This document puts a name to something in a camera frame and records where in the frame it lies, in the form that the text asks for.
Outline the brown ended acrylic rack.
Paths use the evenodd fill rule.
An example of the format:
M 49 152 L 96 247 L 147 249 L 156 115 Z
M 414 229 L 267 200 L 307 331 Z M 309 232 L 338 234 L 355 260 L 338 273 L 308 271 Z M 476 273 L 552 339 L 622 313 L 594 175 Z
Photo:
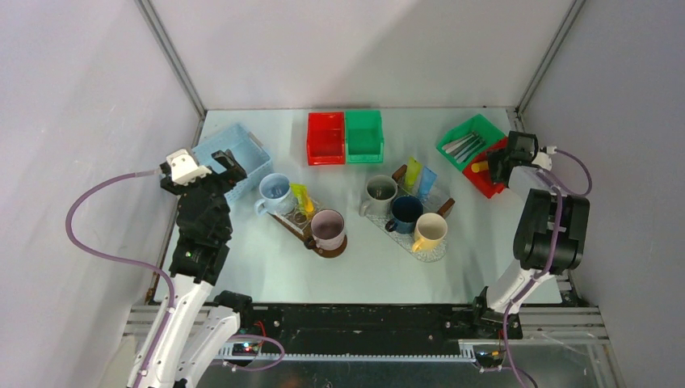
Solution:
M 423 205 L 425 213 L 437 213 L 443 218 L 447 219 L 452 211 L 453 205 L 456 203 L 450 194 L 450 187 L 448 182 L 440 176 L 435 176 L 435 180 L 431 185 L 431 190 L 426 194 L 420 193 L 420 186 L 422 181 L 422 173 L 426 170 L 423 167 L 414 185 L 410 188 L 405 184 L 406 172 L 408 167 L 406 164 L 401 165 L 397 170 L 395 170 L 391 177 L 397 183 L 398 192 L 397 196 L 414 196 L 417 197 Z

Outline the light blue mug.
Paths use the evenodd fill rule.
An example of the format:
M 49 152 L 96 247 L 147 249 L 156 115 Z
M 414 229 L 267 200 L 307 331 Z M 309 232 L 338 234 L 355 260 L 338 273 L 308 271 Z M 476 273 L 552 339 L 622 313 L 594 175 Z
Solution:
M 261 196 L 254 203 L 254 212 L 258 216 L 269 214 L 287 214 L 297 205 L 291 182 L 286 175 L 272 173 L 262 179 L 258 186 Z

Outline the cream yellow mug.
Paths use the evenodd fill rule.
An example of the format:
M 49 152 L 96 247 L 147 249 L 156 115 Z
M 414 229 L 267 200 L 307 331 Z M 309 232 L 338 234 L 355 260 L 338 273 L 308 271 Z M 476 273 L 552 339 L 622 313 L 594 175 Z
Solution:
M 425 213 L 416 221 L 412 252 L 432 251 L 448 234 L 445 218 L 437 213 Z

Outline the grey mug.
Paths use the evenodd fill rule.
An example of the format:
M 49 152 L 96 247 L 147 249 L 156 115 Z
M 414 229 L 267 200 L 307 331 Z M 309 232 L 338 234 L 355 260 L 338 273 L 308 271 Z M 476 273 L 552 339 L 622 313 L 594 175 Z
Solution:
M 397 182 L 392 177 L 388 175 L 371 177 L 364 187 L 359 215 L 361 217 L 387 215 L 397 191 Z

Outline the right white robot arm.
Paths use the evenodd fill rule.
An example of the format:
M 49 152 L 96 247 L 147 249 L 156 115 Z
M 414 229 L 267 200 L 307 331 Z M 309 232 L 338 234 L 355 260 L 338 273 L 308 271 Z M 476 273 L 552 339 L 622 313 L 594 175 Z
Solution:
M 504 148 L 486 155 L 490 178 L 519 195 L 524 207 L 513 237 L 513 261 L 473 300 L 469 325 L 481 338 L 506 327 L 506 317 L 517 314 L 542 283 L 582 261 L 593 182 L 584 192 L 568 188 L 552 170 L 552 157 L 563 153 L 540 146 L 534 134 L 511 131 Z

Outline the dark blue mug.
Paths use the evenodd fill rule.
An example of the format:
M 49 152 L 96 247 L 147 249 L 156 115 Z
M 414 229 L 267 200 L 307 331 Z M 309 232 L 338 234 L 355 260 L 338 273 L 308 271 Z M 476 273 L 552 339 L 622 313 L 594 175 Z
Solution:
M 385 230 L 399 234 L 412 234 L 423 212 L 422 202 L 417 197 L 399 196 L 391 204 L 390 219 L 385 224 Z

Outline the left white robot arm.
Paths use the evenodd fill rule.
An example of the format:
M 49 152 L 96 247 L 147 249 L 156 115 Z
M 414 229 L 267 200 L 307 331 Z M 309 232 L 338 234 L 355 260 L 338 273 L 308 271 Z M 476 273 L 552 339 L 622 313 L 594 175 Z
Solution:
M 164 274 L 166 306 L 134 360 L 129 387 L 194 387 L 230 336 L 254 330 L 255 315 L 246 309 L 250 297 L 231 293 L 233 306 L 214 304 L 203 328 L 191 331 L 229 253 L 233 227 L 225 193 L 247 177 L 230 150 L 214 152 L 212 160 L 224 170 L 199 164 L 185 149 L 168 155 L 160 166 L 161 188 L 179 199 L 179 238 Z

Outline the mauve pink mug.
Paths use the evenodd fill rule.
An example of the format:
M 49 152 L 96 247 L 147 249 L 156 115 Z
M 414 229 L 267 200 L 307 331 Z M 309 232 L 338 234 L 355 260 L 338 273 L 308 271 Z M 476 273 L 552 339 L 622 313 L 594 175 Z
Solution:
M 310 222 L 311 235 L 304 245 L 307 249 L 334 251 L 340 248 L 347 236 L 343 216 L 333 209 L 317 212 Z

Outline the clear acrylic holder rack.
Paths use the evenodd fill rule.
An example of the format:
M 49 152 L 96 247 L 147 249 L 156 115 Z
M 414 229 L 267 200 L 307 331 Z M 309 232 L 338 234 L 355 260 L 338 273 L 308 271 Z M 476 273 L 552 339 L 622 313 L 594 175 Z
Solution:
M 295 194 L 288 194 L 281 201 L 274 214 L 270 214 L 281 226 L 288 230 L 302 242 L 307 240 L 311 234 L 311 221 L 313 216 L 323 210 L 323 204 L 318 201 L 310 192 L 303 191 L 302 204 Z

